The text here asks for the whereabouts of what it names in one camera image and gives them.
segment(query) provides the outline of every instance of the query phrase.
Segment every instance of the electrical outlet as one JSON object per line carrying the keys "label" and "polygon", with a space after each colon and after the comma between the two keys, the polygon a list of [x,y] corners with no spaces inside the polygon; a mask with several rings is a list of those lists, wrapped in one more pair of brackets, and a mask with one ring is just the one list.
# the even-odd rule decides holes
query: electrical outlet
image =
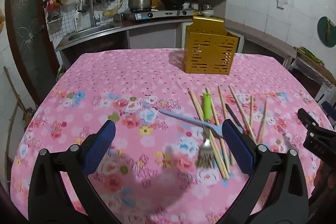
{"label": "electrical outlet", "polygon": [[285,5],[287,4],[287,0],[277,0],[277,8],[283,10]]}
{"label": "electrical outlet", "polygon": [[277,1],[277,8],[283,10],[285,8],[285,4],[280,0]]}

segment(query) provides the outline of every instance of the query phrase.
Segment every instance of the chopstick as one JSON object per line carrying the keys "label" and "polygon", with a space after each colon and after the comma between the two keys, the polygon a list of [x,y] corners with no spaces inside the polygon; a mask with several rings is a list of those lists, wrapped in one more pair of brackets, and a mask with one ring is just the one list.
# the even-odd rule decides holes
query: chopstick
{"label": "chopstick", "polygon": [[[225,106],[225,97],[223,95],[221,87],[219,85],[217,87],[218,87],[218,92],[219,92],[219,97],[220,97],[220,103],[222,104],[224,120],[226,120],[227,119],[227,113],[226,113],[226,106]],[[235,164],[235,160],[234,160],[234,157],[233,157],[232,152],[231,152],[230,149],[229,149],[229,155],[230,155],[230,164],[234,165]]]}
{"label": "chopstick", "polygon": [[[208,94],[211,94],[209,88],[206,88],[205,90],[206,90],[206,92],[207,92]],[[212,115],[213,115],[213,118],[215,119],[215,123],[216,123],[216,125],[220,125],[219,120],[218,120],[218,117],[217,117],[217,113],[216,113],[215,105],[213,104],[213,100],[212,100],[212,97],[211,97],[211,96],[210,96],[210,98],[211,98],[211,109],[212,109]],[[229,163],[229,160],[228,160],[228,158],[227,158],[227,153],[226,153],[226,147],[225,147],[224,139],[221,138],[221,137],[219,137],[219,142],[220,142],[220,146],[221,146],[221,148],[222,148],[223,157],[224,157],[224,163],[225,163],[225,166],[226,166],[227,173],[230,174],[230,163]]]}
{"label": "chopstick", "polygon": [[[196,112],[198,114],[199,119],[201,121],[204,121],[203,110],[202,110],[202,108],[201,108],[198,100],[196,99],[195,93],[192,90],[189,90],[189,94],[190,94],[190,97],[191,97],[191,99],[193,101],[193,104],[195,106],[195,109],[196,109]],[[217,147],[217,144],[215,142],[215,139],[214,139],[213,134],[212,134],[211,131],[210,131],[210,134],[209,134],[209,140],[210,140],[211,147],[212,147],[212,149],[214,151],[215,160],[217,162],[220,174],[222,175],[222,178],[228,179],[229,178],[229,174],[227,173],[225,164],[224,164],[223,159],[222,159],[222,157],[221,157],[221,155],[219,153],[219,149]]]}
{"label": "chopstick", "polygon": [[250,107],[250,127],[253,130],[253,104],[254,104],[254,98],[253,95],[251,95],[251,107]]}
{"label": "chopstick", "polygon": [[234,98],[235,101],[236,101],[236,104],[237,104],[237,106],[238,106],[238,109],[239,109],[239,111],[240,111],[240,114],[241,114],[241,116],[243,117],[245,126],[246,126],[247,129],[248,129],[248,135],[251,137],[251,139],[254,141],[254,143],[256,143],[256,140],[255,140],[254,135],[253,135],[253,130],[252,130],[251,126],[250,126],[250,123],[248,122],[248,120],[247,120],[247,118],[246,118],[246,115],[245,115],[245,113],[244,113],[243,108],[241,107],[241,105],[240,105],[240,103],[239,103],[239,101],[238,101],[238,99],[237,99],[236,93],[235,93],[235,91],[234,91],[234,89],[232,88],[231,85],[229,85],[229,89],[230,89],[230,91],[231,91],[231,93],[232,93],[233,98]]}
{"label": "chopstick", "polygon": [[263,139],[264,139],[266,120],[267,120],[267,110],[268,110],[268,101],[266,99],[264,117],[262,118],[260,132],[259,132],[259,136],[258,136],[258,143],[259,144],[261,144],[263,142]]}

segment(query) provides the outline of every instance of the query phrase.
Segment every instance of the blue gripper pad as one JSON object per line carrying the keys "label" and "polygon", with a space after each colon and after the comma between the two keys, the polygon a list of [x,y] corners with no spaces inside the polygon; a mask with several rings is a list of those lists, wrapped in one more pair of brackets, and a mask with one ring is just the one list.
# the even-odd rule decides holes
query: blue gripper pad
{"label": "blue gripper pad", "polygon": [[230,119],[223,122],[222,134],[240,170],[244,174],[251,176],[254,173],[255,164],[254,149],[252,150],[253,152],[251,152],[251,148],[253,148],[253,146],[256,147],[256,145],[249,136],[241,134]]}
{"label": "blue gripper pad", "polygon": [[116,135],[114,122],[107,120],[97,134],[98,137],[83,157],[82,170],[85,176],[96,172],[98,165],[110,147]]}

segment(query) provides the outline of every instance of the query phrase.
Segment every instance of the green handle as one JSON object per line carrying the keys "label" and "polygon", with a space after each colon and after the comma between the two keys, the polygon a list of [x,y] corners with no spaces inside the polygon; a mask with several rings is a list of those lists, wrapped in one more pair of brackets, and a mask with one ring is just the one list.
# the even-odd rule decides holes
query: green handle
{"label": "green handle", "polygon": [[203,93],[204,120],[211,120],[211,95]]}

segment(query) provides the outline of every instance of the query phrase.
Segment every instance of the tablecloth flower pattern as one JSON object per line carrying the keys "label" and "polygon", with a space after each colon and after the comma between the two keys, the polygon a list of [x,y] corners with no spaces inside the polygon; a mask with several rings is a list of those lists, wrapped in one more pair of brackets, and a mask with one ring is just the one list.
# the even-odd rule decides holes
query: tablecloth flower pattern
{"label": "tablecloth flower pattern", "polygon": [[[29,183],[38,151],[64,151],[81,144],[109,119],[116,124],[116,136],[89,179],[122,223],[215,223],[248,177],[237,165],[231,167],[228,180],[216,166],[197,168],[202,128],[159,110],[197,117],[188,89],[200,95],[209,87],[222,121],[217,92],[221,85],[242,121],[229,84],[247,115],[253,94],[256,136],[268,100],[264,144],[276,152],[298,150],[311,193],[319,159],[302,146],[306,130],[297,111],[303,107],[322,127],[331,125],[303,86],[271,57],[236,54],[229,75],[185,74],[182,57],[183,51],[176,49],[82,55],[41,104],[19,145],[11,181],[11,198],[19,210],[28,216]],[[67,175],[62,177],[75,208],[85,212]],[[262,208],[271,184],[269,179],[254,211]]]}

